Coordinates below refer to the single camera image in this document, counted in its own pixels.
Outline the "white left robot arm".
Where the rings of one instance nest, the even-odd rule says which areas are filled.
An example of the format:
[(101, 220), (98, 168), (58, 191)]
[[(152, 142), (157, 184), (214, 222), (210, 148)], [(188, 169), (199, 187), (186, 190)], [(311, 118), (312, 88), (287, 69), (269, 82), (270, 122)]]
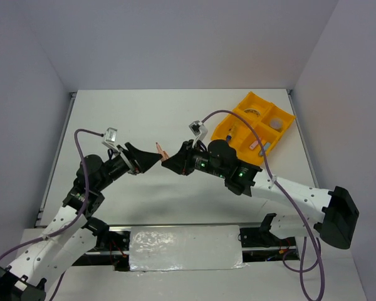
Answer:
[(103, 190), (126, 173), (145, 173), (162, 157), (130, 143), (113, 150), (107, 161), (95, 154), (81, 160), (73, 187), (52, 222), (39, 237), (20, 245), (24, 251), (17, 259), (0, 266), (0, 300), (44, 300), (46, 289), (81, 256), (109, 245), (109, 225), (94, 217)]

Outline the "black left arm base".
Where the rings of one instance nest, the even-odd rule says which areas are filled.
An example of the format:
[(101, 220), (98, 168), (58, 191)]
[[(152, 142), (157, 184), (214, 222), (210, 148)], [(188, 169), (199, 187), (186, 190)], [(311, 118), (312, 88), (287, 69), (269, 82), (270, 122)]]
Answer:
[(130, 230), (111, 230), (109, 225), (97, 218), (91, 218), (86, 226), (96, 242), (73, 266), (111, 266), (116, 272), (128, 272)]

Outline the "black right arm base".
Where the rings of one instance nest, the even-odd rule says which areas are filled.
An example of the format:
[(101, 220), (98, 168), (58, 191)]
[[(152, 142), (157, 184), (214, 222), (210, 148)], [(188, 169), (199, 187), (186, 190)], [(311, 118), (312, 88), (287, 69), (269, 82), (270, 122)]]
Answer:
[(299, 260), (294, 237), (278, 238), (271, 233), (271, 222), (276, 213), (267, 214), (258, 226), (240, 226), (238, 240), (241, 242), (244, 263)]

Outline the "blue highlighter pen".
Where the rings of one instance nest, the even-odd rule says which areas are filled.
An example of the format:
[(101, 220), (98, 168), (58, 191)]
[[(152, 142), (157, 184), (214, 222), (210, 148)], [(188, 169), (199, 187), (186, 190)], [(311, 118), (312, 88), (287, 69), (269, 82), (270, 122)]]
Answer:
[(265, 144), (263, 144), (263, 146), (261, 147), (260, 151), (259, 151), (259, 154), (258, 156), (260, 157), (263, 157), (264, 154), (267, 152), (267, 150), (269, 149), (271, 143), (270, 142), (266, 142)]

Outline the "pink highlighter pen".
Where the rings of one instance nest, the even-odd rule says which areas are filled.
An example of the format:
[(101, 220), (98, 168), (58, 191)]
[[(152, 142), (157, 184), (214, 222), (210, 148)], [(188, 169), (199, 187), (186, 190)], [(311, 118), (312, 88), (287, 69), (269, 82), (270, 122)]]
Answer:
[(262, 142), (262, 138), (259, 138), (259, 141), (258, 139), (256, 139), (255, 141), (253, 141), (250, 145), (249, 145), (249, 149), (250, 150), (255, 150), (255, 148), (257, 148), (257, 146), (260, 146), (261, 145), (261, 142)]

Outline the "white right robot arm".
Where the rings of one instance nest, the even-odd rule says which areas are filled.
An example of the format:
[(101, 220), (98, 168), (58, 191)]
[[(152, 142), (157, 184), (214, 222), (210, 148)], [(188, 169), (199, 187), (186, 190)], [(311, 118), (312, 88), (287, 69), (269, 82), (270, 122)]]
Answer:
[(342, 250), (351, 245), (359, 210), (345, 188), (318, 189), (270, 177), (259, 166), (238, 159), (236, 150), (224, 140), (212, 141), (205, 151), (194, 147), (192, 140), (185, 141), (178, 153), (162, 162), (162, 166), (183, 176), (198, 170), (220, 177), (228, 190), (238, 196), (286, 205), (292, 199), (319, 239)]

